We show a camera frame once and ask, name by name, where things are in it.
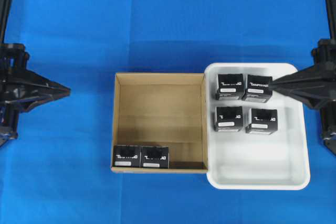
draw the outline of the product box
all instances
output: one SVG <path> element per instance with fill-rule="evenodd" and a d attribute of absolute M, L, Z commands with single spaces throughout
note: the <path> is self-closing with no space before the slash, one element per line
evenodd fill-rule
<path fill-rule="evenodd" d="M 215 131 L 240 131 L 244 126 L 243 107 L 216 107 L 214 121 Z"/>
<path fill-rule="evenodd" d="M 244 93 L 243 74 L 218 74 L 216 81 L 217 100 L 240 100 Z"/>
<path fill-rule="evenodd" d="M 272 134 L 278 130 L 278 111 L 250 109 L 246 133 Z"/>
<path fill-rule="evenodd" d="M 169 168 L 169 148 L 160 146 L 142 146 L 141 167 Z"/>
<path fill-rule="evenodd" d="M 115 145 L 113 148 L 113 165 L 140 167 L 141 151 L 138 145 Z"/>
<path fill-rule="evenodd" d="M 267 102 L 272 97 L 272 90 L 268 83 L 272 81 L 270 76 L 247 75 L 246 92 L 242 100 L 249 102 Z"/>

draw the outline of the white label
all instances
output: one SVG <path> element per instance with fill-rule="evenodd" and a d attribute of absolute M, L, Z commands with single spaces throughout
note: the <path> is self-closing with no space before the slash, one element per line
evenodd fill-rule
<path fill-rule="evenodd" d="M 251 125 L 252 128 L 259 128 L 259 129 L 267 129 L 268 125 L 267 124 L 261 124 L 261 123 L 253 123 Z"/>
<path fill-rule="evenodd" d="M 220 89 L 222 93 L 233 93 L 236 92 L 236 89 Z"/>
<path fill-rule="evenodd" d="M 137 155 L 134 155 L 133 157 L 123 157 L 123 156 L 121 156 L 120 154 L 117 154 L 116 156 L 117 156 L 117 158 L 135 158 L 135 159 L 138 158 Z"/>
<path fill-rule="evenodd" d="M 239 129 L 219 129 L 218 131 L 239 131 Z"/>
<path fill-rule="evenodd" d="M 238 100 L 239 97 L 219 97 L 220 100 Z"/>
<path fill-rule="evenodd" d="M 268 87 L 268 84 L 260 84 L 260 83 L 253 83 L 253 82 L 250 82 L 250 85 L 257 86 L 257 87 L 265 87 L 265 88 Z"/>
<path fill-rule="evenodd" d="M 160 164 L 154 164 L 154 163 L 143 163 L 143 167 L 160 167 Z"/>
<path fill-rule="evenodd" d="M 266 99 L 248 97 L 248 98 L 245 99 L 245 101 L 247 101 L 247 102 L 265 102 Z"/>
<path fill-rule="evenodd" d="M 115 166 L 131 166 L 130 161 L 115 161 Z"/>
<path fill-rule="evenodd" d="M 152 158 L 148 158 L 147 155 L 144 155 L 145 159 L 152 159 Z M 166 156 L 162 156 L 160 158 L 156 158 L 156 159 L 160 159 L 160 160 L 166 160 Z"/>
<path fill-rule="evenodd" d="M 229 86 L 229 85 L 241 85 L 241 81 L 238 81 L 237 83 L 225 83 L 225 82 L 221 82 L 221 84 L 223 86 Z"/>
<path fill-rule="evenodd" d="M 250 131 L 249 134 L 263 134 L 263 135 L 269 135 L 271 132 L 267 131 Z"/>
<path fill-rule="evenodd" d="M 264 91 L 262 89 L 247 89 L 247 92 L 258 93 L 258 94 L 263 94 L 264 93 Z"/>
<path fill-rule="evenodd" d="M 218 123 L 218 127 L 235 126 L 235 122 Z"/>

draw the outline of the blue tablecloth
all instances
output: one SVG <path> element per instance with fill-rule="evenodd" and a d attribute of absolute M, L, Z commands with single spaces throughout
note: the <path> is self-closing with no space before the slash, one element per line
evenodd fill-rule
<path fill-rule="evenodd" d="M 6 42 L 72 88 L 19 119 L 0 149 L 0 223 L 335 223 L 336 158 L 305 108 L 311 182 L 217 190 L 205 175 L 110 170 L 117 71 L 203 72 L 213 62 L 312 65 L 325 0 L 13 0 Z"/>

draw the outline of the black box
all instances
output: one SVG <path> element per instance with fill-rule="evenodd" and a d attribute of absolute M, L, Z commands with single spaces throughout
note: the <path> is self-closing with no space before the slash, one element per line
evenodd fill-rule
<path fill-rule="evenodd" d="M 272 134 L 278 130 L 278 111 L 250 109 L 246 133 Z"/>
<path fill-rule="evenodd" d="M 242 73 L 217 75 L 217 100 L 240 100 L 244 93 L 244 77 Z"/>
<path fill-rule="evenodd" d="M 272 97 L 272 90 L 268 88 L 268 83 L 272 81 L 272 76 L 252 76 L 247 75 L 246 92 L 242 100 L 249 102 L 267 102 Z"/>
<path fill-rule="evenodd" d="M 113 148 L 113 165 L 140 167 L 141 152 L 138 145 L 115 145 Z"/>
<path fill-rule="evenodd" d="M 168 147 L 141 147 L 141 167 L 143 168 L 169 168 Z"/>
<path fill-rule="evenodd" d="M 243 107 L 216 107 L 215 131 L 240 131 L 244 126 Z"/>

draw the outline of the plastic tray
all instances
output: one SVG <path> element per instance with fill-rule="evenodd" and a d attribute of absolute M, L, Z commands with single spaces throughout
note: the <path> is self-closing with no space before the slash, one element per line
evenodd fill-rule
<path fill-rule="evenodd" d="M 305 119 L 302 103 L 273 92 L 267 103 L 215 100 L 218 73 L 281 76 L 296 72 L 287 63 L 214 63 L 205 70 L 208 137 L 208 173 L 218 189 L 300 190 L 310 180 Z M 243 106 L 244 128 L 215 132 L 216 106 Z M 271 135 L 247 134 L 250 108 L 277 109 L 278 131 Z"/>

